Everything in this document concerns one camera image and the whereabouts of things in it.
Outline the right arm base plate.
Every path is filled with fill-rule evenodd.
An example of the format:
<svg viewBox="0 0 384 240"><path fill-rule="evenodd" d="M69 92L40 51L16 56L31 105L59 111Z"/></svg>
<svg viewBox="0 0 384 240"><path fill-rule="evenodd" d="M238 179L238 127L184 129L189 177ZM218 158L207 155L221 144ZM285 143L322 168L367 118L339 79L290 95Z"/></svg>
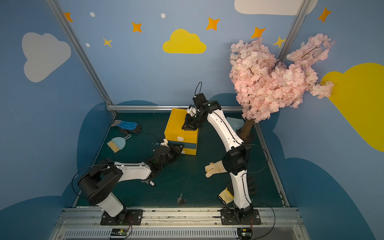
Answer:
<svg viewBox="0 0 384 240"><path fill-rule="evenodd" d="M245 217L244 219L240 220L237 219L237 214L235 213L234 209L230 208L223 208L220 209L220 219L221 223L224 226L229 225L261 225L261 217L259 214L259 211L257 209L254 209L254 212L252 215Z"/></svg>

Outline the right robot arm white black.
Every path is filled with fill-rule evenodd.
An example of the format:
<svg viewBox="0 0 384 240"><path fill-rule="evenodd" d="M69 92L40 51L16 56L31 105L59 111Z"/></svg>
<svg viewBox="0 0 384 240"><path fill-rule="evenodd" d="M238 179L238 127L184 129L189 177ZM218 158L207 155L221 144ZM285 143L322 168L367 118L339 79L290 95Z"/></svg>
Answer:
<svg viewBox="0 0 384 240"><path fill-rule="evenodd" d="M208 101L203 93L193 97L194 104L187 109L182 129L195 131L208 121L222 140L226 155L221 161L206 166L206 177L229 173L234 190L234 212L237 219L243 220L253 214L254 207L248 188L248 163L251 147L236 134L227 121L222 107L217 101Z"/></svg>

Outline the dark metal key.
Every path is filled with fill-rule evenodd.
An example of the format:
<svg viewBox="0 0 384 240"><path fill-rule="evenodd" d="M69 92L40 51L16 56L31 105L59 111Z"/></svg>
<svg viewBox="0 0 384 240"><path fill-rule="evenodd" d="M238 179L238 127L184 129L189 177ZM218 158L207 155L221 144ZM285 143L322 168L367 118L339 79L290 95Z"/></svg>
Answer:
<svg viewBox="0 0 384 240"><path fill-rule="evenodd" d="M187 199L184 199L184 198L183 198L183 193L181 193L180 196L177 198L177 203L178 203L179 205L182 205L182 204L185 204L185 203L187 203L187 202L188 202L188 200L187 200Z"/></svg>

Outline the key with black tag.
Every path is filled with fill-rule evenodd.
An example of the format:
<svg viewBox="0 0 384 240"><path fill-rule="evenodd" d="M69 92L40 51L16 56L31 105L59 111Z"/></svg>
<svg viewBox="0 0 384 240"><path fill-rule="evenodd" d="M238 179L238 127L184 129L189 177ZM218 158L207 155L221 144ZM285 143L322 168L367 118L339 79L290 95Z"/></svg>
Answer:
<svg viewBox="0 0 384 240"><path fill-rule="evenodd" d="M148 185L151 185L152 187L155 187L156 184L153 182L153 180L142 180L142 183L146 183Z"/></svg>

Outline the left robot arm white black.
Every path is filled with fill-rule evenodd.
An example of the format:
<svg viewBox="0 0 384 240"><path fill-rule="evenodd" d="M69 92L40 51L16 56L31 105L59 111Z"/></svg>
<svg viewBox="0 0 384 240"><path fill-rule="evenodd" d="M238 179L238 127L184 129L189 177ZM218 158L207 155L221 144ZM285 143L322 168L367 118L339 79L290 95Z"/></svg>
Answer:
<svg viewBox="0 0 384 240"><path fill-rule="evenodd" d="M174 163L184 150L183 144L159 146L152 157L138 164L123 164L104 159L102 164L94 165L77 182L90 205L99 206L108 217L118 219L125 210L124 205L113 194L120 182L140 180L151 186L163 168Z"/></svg>

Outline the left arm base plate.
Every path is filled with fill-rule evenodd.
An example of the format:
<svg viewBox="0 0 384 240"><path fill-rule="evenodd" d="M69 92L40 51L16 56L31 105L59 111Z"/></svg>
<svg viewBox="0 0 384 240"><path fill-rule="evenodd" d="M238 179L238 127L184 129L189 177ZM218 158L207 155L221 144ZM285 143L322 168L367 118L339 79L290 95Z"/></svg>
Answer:
<svg viewBox="0 0 384 240"><path fill-rule="evenodd" d="M103 212L100 222L101 226L139 226L143 218L144 210L140 209L124 209L115 217L110 216L107 212Z"/></svg>

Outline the yellow drawer cabinet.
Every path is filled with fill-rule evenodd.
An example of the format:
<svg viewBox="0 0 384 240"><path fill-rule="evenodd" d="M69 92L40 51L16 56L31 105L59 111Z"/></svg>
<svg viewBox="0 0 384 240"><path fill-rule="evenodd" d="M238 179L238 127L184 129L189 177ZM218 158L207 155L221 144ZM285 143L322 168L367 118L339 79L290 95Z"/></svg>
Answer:
<svg viewBox="0 0 384 240"><path fill-rule="evenodd" d="M170 144L184 144L182 154L195 156L199 130L187 131L182 129L186 115L186 110L172 109L164 135Z"/></svg>

